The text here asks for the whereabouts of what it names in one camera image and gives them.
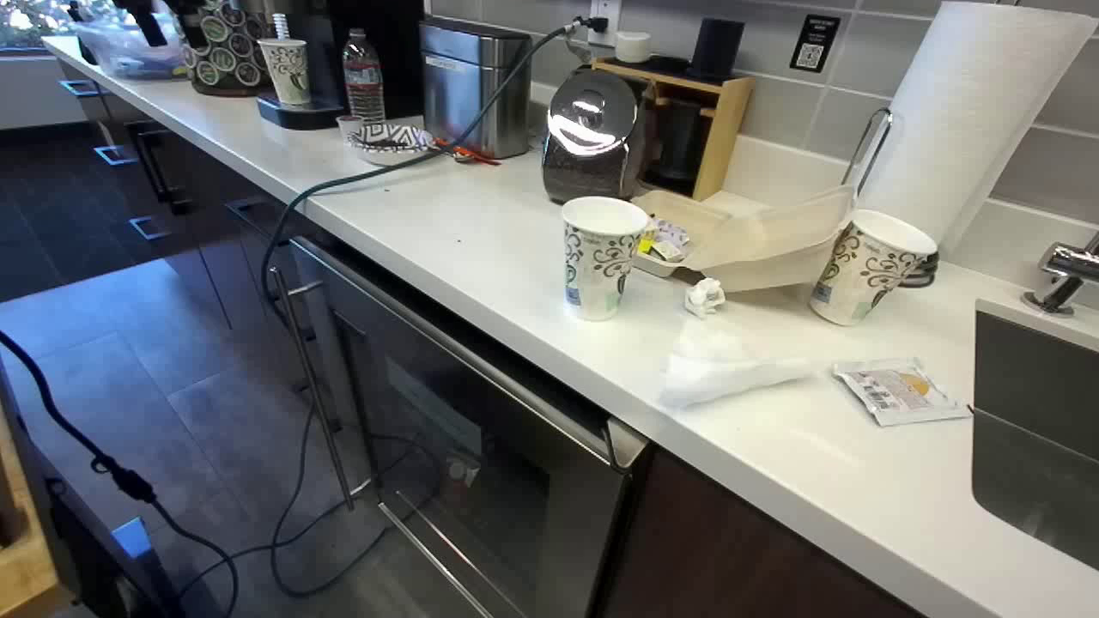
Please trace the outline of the small white creamer cup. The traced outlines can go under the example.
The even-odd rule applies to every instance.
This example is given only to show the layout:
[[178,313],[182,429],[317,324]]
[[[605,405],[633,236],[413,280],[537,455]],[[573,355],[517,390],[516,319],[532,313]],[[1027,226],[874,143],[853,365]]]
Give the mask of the small white creamer cup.
[[683,306],[692,314],[714,314],[724,306],[724,286],[718,277],[700,277],[686,288]]

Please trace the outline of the white plastic bag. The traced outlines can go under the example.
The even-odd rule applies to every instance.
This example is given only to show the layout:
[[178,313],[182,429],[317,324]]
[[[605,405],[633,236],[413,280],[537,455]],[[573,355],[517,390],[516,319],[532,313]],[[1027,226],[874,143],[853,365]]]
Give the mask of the white plastic bag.
[[807,374],[811,365],[802,358],[765,358],[714,319],[691,319],[665,358],[658,403],[665,409],[698,409],[741,390],[802,382]]

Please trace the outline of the sink faucet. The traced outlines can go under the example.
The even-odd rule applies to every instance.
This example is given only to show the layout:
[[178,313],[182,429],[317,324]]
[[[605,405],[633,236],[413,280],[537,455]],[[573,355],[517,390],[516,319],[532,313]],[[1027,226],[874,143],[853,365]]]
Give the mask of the sink faucet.
[[1050,280],[1038,290],[1027,290],[1027,301],[1043,313],[1073,313],[1073,296],[1084,280],[1099,280],[1099,233],[1084,247],[1050,242],[1039,256],[1039,266]]

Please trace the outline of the paper cup on coffee maker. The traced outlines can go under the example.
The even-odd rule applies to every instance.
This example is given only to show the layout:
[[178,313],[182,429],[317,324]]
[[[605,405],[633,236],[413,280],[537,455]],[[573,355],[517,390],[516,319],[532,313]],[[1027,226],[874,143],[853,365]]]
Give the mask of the paper cup on coffee maker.
[[310,107],[310,57],[300,36],[262,36],[259,42],[267,80],[281,107]]

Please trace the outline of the wooden shelf rack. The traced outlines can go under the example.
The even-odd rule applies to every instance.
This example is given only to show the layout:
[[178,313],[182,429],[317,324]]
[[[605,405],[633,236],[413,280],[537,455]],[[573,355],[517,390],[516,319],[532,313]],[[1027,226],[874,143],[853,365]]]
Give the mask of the wooden shelf rack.
[[599,63],[599,72],[623,74],[643,96],[643,110],[648,113],[643,182],[691,199],[706,199],[724,185],[751,100],[747,80],[700,82],[623,63]]

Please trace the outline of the blue patterned small bowl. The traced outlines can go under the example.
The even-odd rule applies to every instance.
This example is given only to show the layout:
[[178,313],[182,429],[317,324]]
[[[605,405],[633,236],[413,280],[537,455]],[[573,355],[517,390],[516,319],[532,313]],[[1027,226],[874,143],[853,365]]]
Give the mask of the blue patterned small bowl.
[[360,118],[339,118],[336,128],[342,143],[372,165],[397,165],[436,149],[436,142],[413,123],[364,123]]

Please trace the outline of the small snack packet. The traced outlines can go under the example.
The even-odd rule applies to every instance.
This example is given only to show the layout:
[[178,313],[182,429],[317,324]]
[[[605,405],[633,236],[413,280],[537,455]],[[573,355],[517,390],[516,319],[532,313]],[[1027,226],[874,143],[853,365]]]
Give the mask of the small snack packet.
[[923,372],[920,361],[848,361],[832,376],[874,427],[951,422],[966,409]]

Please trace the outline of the coffee pod carousel rack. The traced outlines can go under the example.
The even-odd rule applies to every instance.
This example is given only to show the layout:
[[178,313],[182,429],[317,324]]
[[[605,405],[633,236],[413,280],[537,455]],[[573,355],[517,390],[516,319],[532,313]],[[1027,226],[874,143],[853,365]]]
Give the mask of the coffee pod carousel rack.
[[236,0],[169,0],[184,36],[184,70],[197,94],[254,96],[267,87],[259,20]]

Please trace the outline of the stainless steel box appliance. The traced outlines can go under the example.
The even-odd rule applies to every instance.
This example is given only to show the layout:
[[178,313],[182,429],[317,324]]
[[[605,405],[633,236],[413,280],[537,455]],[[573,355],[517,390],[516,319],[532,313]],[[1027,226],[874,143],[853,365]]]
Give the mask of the stainless steel box appliance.
[[452,142],[496,100],[491,113],[469,133],[469,143],[497,158],[530,149],[530,72],[508,89],[506,74],[532,47],[530,33],[427,17],[423,42],[423,123],[431,138]]

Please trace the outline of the open takeout food container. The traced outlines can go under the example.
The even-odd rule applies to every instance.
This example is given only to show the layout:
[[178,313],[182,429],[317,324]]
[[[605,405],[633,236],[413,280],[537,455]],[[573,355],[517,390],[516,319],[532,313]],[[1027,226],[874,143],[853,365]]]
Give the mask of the open takeout food container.
[[640,242],[640,266],[698,280],[718,277],[724,290],[811,286],[848,218],[845,187],[811,199],[759,201],[736,192],[686,199],[665,187],[640,195],[652,236]]

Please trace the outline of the paper towel roll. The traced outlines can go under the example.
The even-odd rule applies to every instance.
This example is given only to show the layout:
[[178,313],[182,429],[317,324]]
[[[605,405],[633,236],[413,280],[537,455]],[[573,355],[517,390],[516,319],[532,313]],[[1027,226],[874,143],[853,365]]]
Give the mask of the paper towel roll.
[[863,201],[951,242],[1091,33],[1091,13],[943,2],[889,100]]

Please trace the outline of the plastic water bottle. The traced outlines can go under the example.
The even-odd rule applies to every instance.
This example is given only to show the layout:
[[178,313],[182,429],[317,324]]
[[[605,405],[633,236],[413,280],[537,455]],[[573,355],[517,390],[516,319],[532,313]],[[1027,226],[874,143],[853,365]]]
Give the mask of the plastic water bottle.
[[364,123],[383,121],[383,72],[364,27],[346,31],[342,89],[346,89],[346,110],[354,118],[360,118]]

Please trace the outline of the kitchen sink basin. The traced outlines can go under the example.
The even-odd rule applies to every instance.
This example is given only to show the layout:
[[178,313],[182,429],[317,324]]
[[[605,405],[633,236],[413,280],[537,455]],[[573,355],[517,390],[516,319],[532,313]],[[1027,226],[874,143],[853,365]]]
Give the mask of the kitchen sink basin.
[[974,314],[971,499],[1099,565],[1099,355]]

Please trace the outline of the patterned paper cup near sink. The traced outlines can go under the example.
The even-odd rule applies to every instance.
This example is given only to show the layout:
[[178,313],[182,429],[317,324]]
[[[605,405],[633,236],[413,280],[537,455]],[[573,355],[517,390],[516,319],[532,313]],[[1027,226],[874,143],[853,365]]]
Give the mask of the patterned paper cup near sink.
[[937,241],[882,208],[854,208],[832,242],[832,256],[811,288],[807,306],[838,327],[863,324]]

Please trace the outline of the stainless undercounter fridge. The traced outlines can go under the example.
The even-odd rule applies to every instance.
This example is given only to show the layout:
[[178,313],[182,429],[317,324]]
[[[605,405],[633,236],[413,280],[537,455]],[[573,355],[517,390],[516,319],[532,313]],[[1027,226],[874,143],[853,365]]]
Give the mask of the stainless undercounter fridge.
[[589,618],[644,439],[350,252],[285,241],[323,413],[357,431],[429,613]]

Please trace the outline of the patterned paper cup centre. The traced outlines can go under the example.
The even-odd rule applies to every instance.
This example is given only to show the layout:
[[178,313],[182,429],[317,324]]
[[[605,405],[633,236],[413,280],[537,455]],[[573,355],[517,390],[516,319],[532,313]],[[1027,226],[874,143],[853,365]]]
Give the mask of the patterned paper cup centre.
[[610,319],[623,309],[634,242],[648,215],[610,195],[578,195],[561,207],[563,296],[579,319]]

